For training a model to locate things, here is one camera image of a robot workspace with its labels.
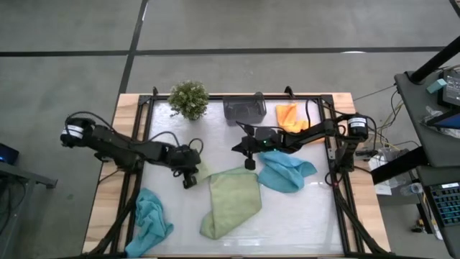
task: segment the blue towel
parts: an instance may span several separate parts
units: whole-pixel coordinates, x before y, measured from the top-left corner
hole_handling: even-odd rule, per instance
[[[316,173],[315,166],[293,158],[280,151],[259,154],[265,167],[260,171],[259,183],[283,193],[293,193],[303,188],[303,178]]]
[[[163,219],[161,201],[148,189],[143,188],[136,200],[137,236],[126,246],[129,258],[138,258],[147,250],[162,242],[174,229]]]

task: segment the green towel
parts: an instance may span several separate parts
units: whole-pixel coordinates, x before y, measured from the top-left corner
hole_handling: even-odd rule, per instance
[[[210,175],[204,165],[200,174],[200,181]],[[257,174],[244,168],[212,174],[209,187],[212,210],[203,218],[200,233],[211,239],[226,235],[262,208]]]

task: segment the gray floor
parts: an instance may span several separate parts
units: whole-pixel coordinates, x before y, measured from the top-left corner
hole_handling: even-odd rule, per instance
[[[0,0],[0,52],[127,50],[140,3]],[[459,23],[445,0],[151,0],[138,49],[437,46],[460,34]],[[273,92],[289,85],[360,97],[392,85],[395,73],[416,69],[433,55],[144,56],[134,59],[126,91],[156,86],[168,92],[191,79],[210,92]],[[0,58],[0,142],[20,150],[19,166],[59,178],[55,190],[36,188],[17,258],[81,251],[101,164],[90,150],[61,147],[59,134],[74,111],[111,120],[125,62],[122,56]],[[381,124],[393,91],[360,99],[356,109]],[[418,141],[404,109],[386,136]],[[414,206],[386,206],[382,214],[393,252],[449,258],[433,236],[409,232]]]

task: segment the small plant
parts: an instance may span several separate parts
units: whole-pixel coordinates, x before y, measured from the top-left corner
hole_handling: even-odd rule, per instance
[[[175,112],[171,115],[182,114],[187,119],[199,119],[206,112],[208,105],[208,93],[204,85],[198,81],[180,82],[171,89],[170,103],[171,109]]]

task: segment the wooden table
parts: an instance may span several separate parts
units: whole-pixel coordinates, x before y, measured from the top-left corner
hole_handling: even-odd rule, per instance
[[[319,93],[304,93],[305,95],[320,95]],[[354,113],[353,99],[350,93],[321,93],[330,94],[333,96],[335,109],[339,112]],[[113,126],[115,130],[123,135],[131,136],[134,124],[134,116],[136,114],[137,102],[139,94],[122,94],[116,106]],[[146,112],[142,115],[141,125],[139,127],[139,136],[142,136],[144,129]],[[355,161],[355,164],[363,168],[368,168],[367,163],[363,161]],[[113,163],[103,165],[100,177],[103,178],[114,172],[116,166]],[[351,187],[353,190],[356,210],[359,220],[366,227],[369,234],[377,241],[377,243],[386,251],[390,251],[388,244],[387,233],[383,224],[382,214],[380,212],[379,202],[374,189],[372,177],[364,171],[354,171],[349,174]],[[86,232],[85,242],[83,244],[83,252],[91,251],[107,233],[112,223],[116,218],[121,185],[123,183],[123,173],[116,173],[104,181],[96,190],[96,196],[93,203],[93,210]],[[124,238],[127,231],[128,217],[121,229],[119,251],[124,249]],[[353,228],[346,219],[346,226],[349,233],[349,241],[352,251],[356,251],[356,243],[353,238]]]

